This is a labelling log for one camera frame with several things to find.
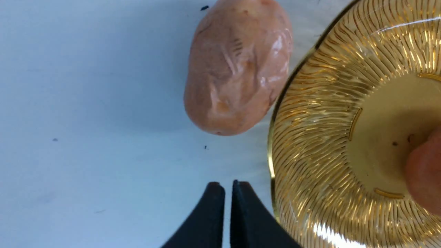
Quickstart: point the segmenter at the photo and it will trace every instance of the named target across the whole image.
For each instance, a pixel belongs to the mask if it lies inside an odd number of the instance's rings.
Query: white surface
[[[227,191],[224,247],[234,179],[271,209],[269,118],[218,137],[183,109],[191,38],[213,2],[0,1],[0,247],[159,247],[210,181]],[[292,65],[348,2],[281,2]]]

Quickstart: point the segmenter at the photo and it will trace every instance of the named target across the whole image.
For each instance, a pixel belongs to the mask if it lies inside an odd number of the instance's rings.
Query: gold rim
[[[279,107],[282,103],[282,100],[286,94],[286,91],[288,90],[289,86],[291,85],[293,79],[297,75],[297,73],[300,71],[300,69],[303,67],[303,65],[306,63],[306,61],[311,57],[311,55],[320,47],[322,42],[324,41],[325,37],[329,34],[329,32],[332,30],[332,28],[337,24],[337,22],[341,19],[343,15],[345,15],[355,4],[360,2],[361,0],[353,0],[350,2],[338,15],[337,17],[331,22],[331,24],[325,29],[325,31],[321,34],[318,41],[315,43],[315,45],[306,53],[306,55],[300,60],[300,63],[297,64],[297,66],[294,68],[293,72],[289,76],[280,96],[278,97],[276,104],[274,106],[273,115],[271,116],[271,121],[269,123],[269,132],[268,132],[268,144],[267,144],[267,154],[268,154],[268,167],[269,167],[269,174],[271,176],[271,201],[273,205],[273,211],[274,211],[274,217],[276,218],[277,222],[280,222],[280,216],[279,216],[279,210],[277,208],[276,204],[276,196],[275,196],[275,187],[276,187],[276,173],[274,172],[274,164],[273,164],[273,133],[274,133],[274,122],[277,117],[277,112],[279,110]]]

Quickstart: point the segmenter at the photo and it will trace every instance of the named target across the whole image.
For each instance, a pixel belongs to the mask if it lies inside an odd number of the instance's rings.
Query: gold line
[[[312,54],[320,47],[320,45],[325,40],[326,36],[331,32],[331,30],[334,28],[334,26],[340,21],[340,19],[358,2],[362,0],[352,0],[339,14],[338,16],[331,22],[331,24],[323,31],[320,38],[317,40],[315,45],[308,51],[308,53],[302,58],[299,64],[294,68],[293,72],[289,76],[288,80],[285,83],[285,86],[280,94],[280,96],[277,98],[276,104],[274,106],[273,115],[271,117],[271,122],[269,124],[269,133],[268,133],[268,145],[267,145],[267,154],[268,154],[268,167],[270,171],[271,181],[274,181],[276,179],[276,174],[274,171],[274,164],[273,164],[273,133],[274,133],[274,122],[277,117],[277,112],[279,111],[280,105],[282,103],[282,100],[291,85],[291,83],[294,81],[295,76],[300,71],[300,69],[303,67],[303,65],[308,61],[308,59],[312,56]],[[273,202],[273,209],[274,209],[274,216],[277,221],[279,221],[279,211],[277,210],[276,201],[275,201],[275,187],[271,187],[271,198]]]
[[[352,120],[351,129],[349,129],[349,141],[352,141],[352,135],[354,134],[355,124],[358,121],[358,118],[360,117],[361,112],[363,111],[362,108],[359,108],[357,113],[354,116],[354,119]]]
[[[388,197],[388,198],[393,198],[393,199],[402,199],[402,198],[404,198],[403,194],[390,193],[390,192],[383,191],[383,190],[381,190],[379,188],[375,188],[374,192],[379,194],[379,195],[382,195],[384,197]]]
[[[418,77],[420,77],[420,78],[427,78],[427,79],[434,79],[434,80],[438,80],[438,81],[441,82],[441,76],[433,75],[433,74],[430,74],[430,73],[421,73],[421,74],[418,74]]]

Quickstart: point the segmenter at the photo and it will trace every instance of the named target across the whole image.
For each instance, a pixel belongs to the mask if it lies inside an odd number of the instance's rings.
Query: gold glass dish
[[[441,124],[441,0],[358,0],[291,75],[269,133],[273,203],[304,248],[441,247],[404,182]]]

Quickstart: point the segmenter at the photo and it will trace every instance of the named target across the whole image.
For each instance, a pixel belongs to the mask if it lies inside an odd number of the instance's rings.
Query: glass dish
[[[280,224],[304,248],[441,247],[402,167],[441,123],[441,0],[356,0],[293,71],[268,158]]]

